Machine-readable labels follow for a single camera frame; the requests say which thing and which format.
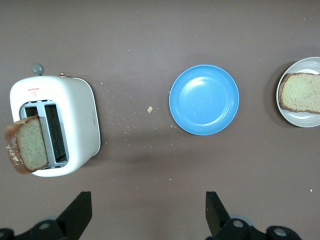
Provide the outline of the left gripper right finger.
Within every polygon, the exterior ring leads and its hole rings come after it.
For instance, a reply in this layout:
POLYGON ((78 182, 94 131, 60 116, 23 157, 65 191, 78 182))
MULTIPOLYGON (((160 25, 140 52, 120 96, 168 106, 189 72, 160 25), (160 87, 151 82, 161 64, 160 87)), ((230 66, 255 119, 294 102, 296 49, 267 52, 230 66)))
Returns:
POLYGON ((272 225, 266 232, 257 230, 247 221, 231 217, 215 191, 205 194, 205 218, 211 236, 208 240, 300 240, 290 228, 272 225))

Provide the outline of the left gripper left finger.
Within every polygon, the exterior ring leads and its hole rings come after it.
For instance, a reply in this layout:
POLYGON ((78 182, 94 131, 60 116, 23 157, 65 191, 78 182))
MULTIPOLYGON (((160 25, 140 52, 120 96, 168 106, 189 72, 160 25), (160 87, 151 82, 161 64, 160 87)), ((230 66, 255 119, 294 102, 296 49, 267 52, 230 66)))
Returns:
POLYGON ((2 240, 78 240, 92 219, 92 195, 82 191, 56 218, 38 222, 28 231, 15 235, 10 228, 0 230, 2 240))

